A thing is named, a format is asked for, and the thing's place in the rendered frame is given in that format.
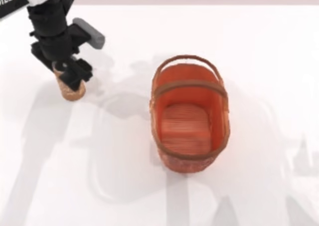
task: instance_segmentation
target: red basket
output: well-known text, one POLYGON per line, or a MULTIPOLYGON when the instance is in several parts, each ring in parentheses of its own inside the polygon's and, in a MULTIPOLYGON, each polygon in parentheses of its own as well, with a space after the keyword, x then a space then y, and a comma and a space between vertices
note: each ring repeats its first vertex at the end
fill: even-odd
POLYGON ((228 143, 228 95, 218 70, 206 59, 179 55, 163 62, 153 78, 150 111, 160 158, 173 171, 204 170, 228 143), (208 67, 169 65, 182 59, 208 67))

